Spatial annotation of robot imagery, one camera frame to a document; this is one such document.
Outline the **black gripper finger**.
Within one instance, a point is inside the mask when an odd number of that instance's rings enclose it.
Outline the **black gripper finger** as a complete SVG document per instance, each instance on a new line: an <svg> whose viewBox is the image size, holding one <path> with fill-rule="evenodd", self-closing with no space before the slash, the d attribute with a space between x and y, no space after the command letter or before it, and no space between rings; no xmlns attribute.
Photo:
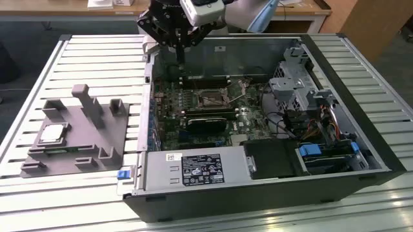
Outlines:
<svg viewBox="0 0 413 232"><path fill-rule="evenodd" d="M208 34L213 31L214 24L205 24L190 32L192 28L193 26L190 24L181 25L181 70L185 70L185 49L200 44Z"/></svg>
<svg viewBox="0 0 413 232"><path fill-rule="evenodd" d="M181 67L181 44L172 12L143 12L138 26L162 45L176 51L178 67Z"/></svg>

